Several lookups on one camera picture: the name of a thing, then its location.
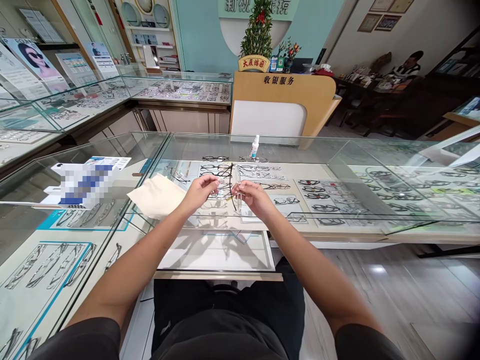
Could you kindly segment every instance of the red ribbon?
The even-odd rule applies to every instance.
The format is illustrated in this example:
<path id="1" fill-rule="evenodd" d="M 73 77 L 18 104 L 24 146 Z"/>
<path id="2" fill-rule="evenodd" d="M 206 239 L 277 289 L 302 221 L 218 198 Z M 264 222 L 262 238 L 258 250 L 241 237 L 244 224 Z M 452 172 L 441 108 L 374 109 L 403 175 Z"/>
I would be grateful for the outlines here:
<path id="1" fill-rule="evenodd" d="M 265 10 L 261 11 L 260 15 L 258 15 L 255 22 L 258 23 L 259 21 L 261 21 L 261 23 L 265 25 Z"/>

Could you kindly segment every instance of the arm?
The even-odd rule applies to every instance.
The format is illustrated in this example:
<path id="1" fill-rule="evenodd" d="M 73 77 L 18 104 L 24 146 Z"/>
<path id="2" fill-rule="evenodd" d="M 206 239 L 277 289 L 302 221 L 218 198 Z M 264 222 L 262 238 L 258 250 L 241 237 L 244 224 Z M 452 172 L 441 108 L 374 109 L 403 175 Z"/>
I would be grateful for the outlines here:
<path id="1" fill-rule="evenodd" d="M 270 230 L 301 284 L 325 316 L 333 335 L 343 325 L 361 324 L 382 332 L 375 317 L 347 277 L 277 210 L 261 185 L 244 180 L 232 194 L 242 197 Z"/>
<path id="2" fill-rule="evenodd" d="M 181 204 L 103 274 L 67 326 L 91 318 L 110 318 L 122 327 L 129 307 L 152 280 L 185 221 L 218 186 L 213 175 L 195 179 Z"/>

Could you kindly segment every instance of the framed certificate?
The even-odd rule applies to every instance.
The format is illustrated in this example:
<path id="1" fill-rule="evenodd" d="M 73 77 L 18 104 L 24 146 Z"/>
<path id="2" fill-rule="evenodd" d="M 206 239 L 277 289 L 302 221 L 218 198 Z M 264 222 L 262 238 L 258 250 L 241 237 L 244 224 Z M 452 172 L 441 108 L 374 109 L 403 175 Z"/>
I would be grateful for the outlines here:
<path id="1" fill-rule="evenodd" d="M 405 14 L 414 0 L 394 0 L 389 13 Z"/>
<path id="2" fill-rule="evenodd" d="M 394 0 L 375 0 L 370 8 L 371 12 L 386 13 Z"/>
<path id="3" fill-rule="evenodd" d="M 377 25 L 381 17 L 381 14 L 368 13 L 367 15 L 365 15 L 365 18 L 361 22 L 360 27 L 357 31 L 361 33 L 371 33 L 375 29 L 375 26 Z"/>

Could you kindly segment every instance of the display board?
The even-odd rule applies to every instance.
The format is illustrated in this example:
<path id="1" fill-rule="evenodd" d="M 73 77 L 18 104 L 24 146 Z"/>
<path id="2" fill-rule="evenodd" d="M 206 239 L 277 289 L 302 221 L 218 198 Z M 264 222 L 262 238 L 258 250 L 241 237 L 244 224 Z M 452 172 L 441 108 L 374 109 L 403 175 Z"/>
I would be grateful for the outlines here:
<path id="1" fill-rule="evenodd" d="M 61 52 L 55 55 L 65 73 L 76 86 L 84 86 L 97 80 L 97 77 L 81 53 Z"/>
<path id="2" fill-rule="evenodd" d="M 28 100 L 50 95 L 40 80 L 38 80 L 25 66 L 0 43 L 0 76 L 3 86 L 10 92 L 17 90 Z"/>
<path id="3" fill-rule="evenodd" d="M 104 79 L 119 76 L 114 61 L 103 42 L 92 42 L 87 44 L 86 50 L 93 59 L 93 63 Z"/>
<path id="4" fill-rule="evenodd" d="M 69 85 L 62 74 L 30 39 L 4 38 L 3 42 L 31 72 L 41 79 L 53 93 L 68 90 Z"/>
<path id="5" fill-rule="evenodd" d="M 45 43 L 65 43 L 52 24 L 38 10 L 18 9 Z"/>

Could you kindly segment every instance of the white spray bottle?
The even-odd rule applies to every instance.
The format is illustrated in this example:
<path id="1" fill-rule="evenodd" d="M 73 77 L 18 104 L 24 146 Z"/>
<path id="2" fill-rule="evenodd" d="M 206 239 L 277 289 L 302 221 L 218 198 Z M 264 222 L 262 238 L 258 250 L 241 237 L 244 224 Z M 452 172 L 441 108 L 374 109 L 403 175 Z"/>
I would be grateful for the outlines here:
<path id="1" fill-rule="evenodd" d="M 260 135 L 255 136 L 255 140 L 251 143 L 250 157 L 255 159 L 257 157 L 257 150 L 259 149 Z"/>

